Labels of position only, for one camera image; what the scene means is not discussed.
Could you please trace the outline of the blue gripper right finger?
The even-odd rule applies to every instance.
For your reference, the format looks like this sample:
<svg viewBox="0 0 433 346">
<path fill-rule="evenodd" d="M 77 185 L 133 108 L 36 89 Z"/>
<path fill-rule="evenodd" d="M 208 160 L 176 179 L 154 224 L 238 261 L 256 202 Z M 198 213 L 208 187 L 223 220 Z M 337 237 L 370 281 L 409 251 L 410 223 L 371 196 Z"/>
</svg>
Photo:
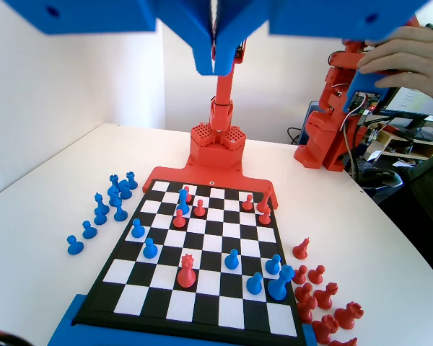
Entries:
<svg viewBox="0 0 433 346">
<path fill-rule="evenodd" d="M 218 1 L 216 8 L 216 75 L 232 70 L 240 43 L 267 19 L 269 1 Z"/>
</svg>

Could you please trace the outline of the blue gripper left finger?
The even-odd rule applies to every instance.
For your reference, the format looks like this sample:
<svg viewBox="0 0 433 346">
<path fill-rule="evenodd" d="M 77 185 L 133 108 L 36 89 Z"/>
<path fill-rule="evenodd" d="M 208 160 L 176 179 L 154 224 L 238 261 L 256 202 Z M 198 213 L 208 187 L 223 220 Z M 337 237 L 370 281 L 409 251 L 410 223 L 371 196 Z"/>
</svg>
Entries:
<svg viewBox="0 0 433 346">
<path fill-rule="evenodd" d="M 197 72 L 204 76 L 213 75 L 211 2 L 157 1 L 156 15 L 191 47 Z"/>
</svg>

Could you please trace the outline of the person's hand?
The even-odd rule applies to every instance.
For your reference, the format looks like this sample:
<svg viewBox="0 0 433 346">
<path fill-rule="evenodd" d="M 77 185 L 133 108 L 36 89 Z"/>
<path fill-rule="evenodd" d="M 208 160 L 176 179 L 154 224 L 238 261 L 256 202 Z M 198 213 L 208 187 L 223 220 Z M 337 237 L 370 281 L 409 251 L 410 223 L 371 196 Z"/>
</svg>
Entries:
<svg viewBox="0 0 433 346">
<path fill-rule="evenodd" d="M 390 37 L 366 44 L 373 49 L 357 64 L 362 74 L 397 71 L 377 81 L 376 87 L 415 89 L 433 98 L 433 30 L 402 26 Z"/>
</svg>

